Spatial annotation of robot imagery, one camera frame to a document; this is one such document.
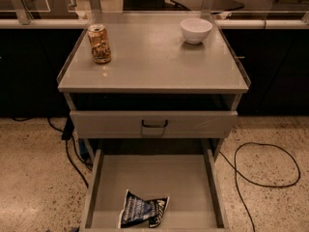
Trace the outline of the metal post left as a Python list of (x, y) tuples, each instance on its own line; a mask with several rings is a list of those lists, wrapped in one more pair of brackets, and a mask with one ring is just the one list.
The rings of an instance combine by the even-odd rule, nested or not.
[(15, 13), (18, 19), (18, 22), (22, 25), (28, 25), (31, 23), (31, 17), (26, 9), (23, 0), (11, 0), (14, 8)]

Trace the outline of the open middle drawer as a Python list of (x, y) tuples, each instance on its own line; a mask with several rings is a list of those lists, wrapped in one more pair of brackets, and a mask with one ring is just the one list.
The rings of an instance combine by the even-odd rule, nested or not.
[[(120, 229), (127, 191), (167, 197), (162, 223)], [(80, 232), (231, 232), (210, 150), (201, 155), (106, 155), (97, 151)]]

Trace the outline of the grey drawer cabinet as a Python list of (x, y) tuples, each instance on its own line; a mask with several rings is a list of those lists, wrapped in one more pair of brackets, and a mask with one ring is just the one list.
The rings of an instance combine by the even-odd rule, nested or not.
[[(199, 44), (180, 13), (104, 14), (112, 59), (94, 63), (81, 37), (58, 82), (72, 111), (236, 111), (249, 80), (221, 32)], [(106, 155), (201, 155), (215, 160), (224, 138), (81, 138), (94, 162)]]

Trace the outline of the white horizontal rail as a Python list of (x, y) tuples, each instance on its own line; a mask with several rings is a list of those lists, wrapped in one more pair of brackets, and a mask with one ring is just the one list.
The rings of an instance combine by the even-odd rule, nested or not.
[[(230, 20), (215, 22), (222, 29), (292, 29), (308, 30), (309, 25), (301, 20)], [(22, 25), (17, 19), (0, 19), (1, 29), (82, 29), (87, 19), (39, 19)]]

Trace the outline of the brown soda can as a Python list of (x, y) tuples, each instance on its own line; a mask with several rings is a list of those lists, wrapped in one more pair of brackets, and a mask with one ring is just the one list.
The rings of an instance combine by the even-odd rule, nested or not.
[(87, 35), (94, 62), (97, 64), (110, 62), (111, 49), (105, 26), (103, 24), (92, 24), (88, 27)]

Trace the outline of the blue chip bag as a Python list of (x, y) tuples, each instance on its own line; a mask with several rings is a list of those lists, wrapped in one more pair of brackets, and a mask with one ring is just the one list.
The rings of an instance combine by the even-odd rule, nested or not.
[(157, 228), (163, 221), (168, 203), (168, 197), (144, 200), (127, 190), (118, 227), (128, 228), (147, 221), (150, 228)]

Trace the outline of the black power adapter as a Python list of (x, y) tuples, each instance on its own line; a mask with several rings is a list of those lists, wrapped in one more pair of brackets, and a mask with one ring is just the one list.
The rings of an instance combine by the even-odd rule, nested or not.
[(70, 140), (71, 137), (72, 137), (73, 130), (74, 130), (73, 122), (72, 122), (71, 118), (68, 117), (67, 121), (65, 123), (63, 133), (62, 133), (62, 139), (63, 140)]

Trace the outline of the closed top drawer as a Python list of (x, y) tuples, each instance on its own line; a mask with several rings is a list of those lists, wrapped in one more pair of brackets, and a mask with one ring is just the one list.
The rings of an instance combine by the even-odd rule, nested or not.
[[(80, 138), (224, 138), (238, 118), (236, 111), (72, 111)], [(162, 123), (163, 129), (141, 126)]]

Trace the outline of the dark background table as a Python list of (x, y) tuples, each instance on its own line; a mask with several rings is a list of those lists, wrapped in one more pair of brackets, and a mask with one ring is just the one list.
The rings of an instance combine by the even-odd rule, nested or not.
[(244, 8), (244, 4), (235, 0), (171, 0), (177, 6), (190, 11), (208, 10), (212, 13), (229, 12)]

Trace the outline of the white bowl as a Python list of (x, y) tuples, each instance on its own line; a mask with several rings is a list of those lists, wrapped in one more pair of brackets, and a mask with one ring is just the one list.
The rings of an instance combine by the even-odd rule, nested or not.
[(207, 38), (212, 24), (202, 18), (187, 18), (181, 22), (184, 38), (190, 44), (199, 44)]

